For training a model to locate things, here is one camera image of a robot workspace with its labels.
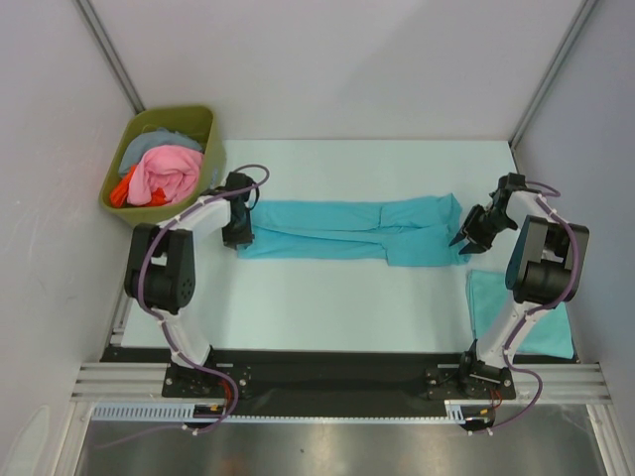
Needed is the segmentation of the cyan blue t shirt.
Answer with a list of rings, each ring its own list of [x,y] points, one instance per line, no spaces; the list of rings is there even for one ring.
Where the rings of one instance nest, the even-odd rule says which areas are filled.
[[[461,266],[450,243],[461,207],[453,194],[387,202],[271,200],[251,214],[241,259],[381,260],[392,267]]]

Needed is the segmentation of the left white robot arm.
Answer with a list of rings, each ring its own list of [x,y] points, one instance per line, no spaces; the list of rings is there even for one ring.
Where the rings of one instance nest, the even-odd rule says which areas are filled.
[[[171,360],[188,367],[184,382],[201,397],[217,389],[219,373],[205,363],[212,346],[202,335],[199,320],[185,311],[195,292],[195,249],[214,234],[233,251],[253,243],[251,211],[270,173],[258,166],[264,177],[257,181],[247,175],[250,168],[229,172],[222,185],[205,190],[174,217],[133,228],[124,292],[156,319]]]

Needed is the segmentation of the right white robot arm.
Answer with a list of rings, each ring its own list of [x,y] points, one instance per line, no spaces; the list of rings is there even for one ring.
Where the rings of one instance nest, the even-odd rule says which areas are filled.
[[[512,362],[520,344],[547,313],[575,296],[590,237],[589,229],[562,218],[537,183],[510,173],[499,179],[490,202],[474,205],[450,241],[461,255],[482,254],[494,238],[518,233],[506,273],[509,297],[485,334],[463,352],[457,388],[476,399],[512,384]]]

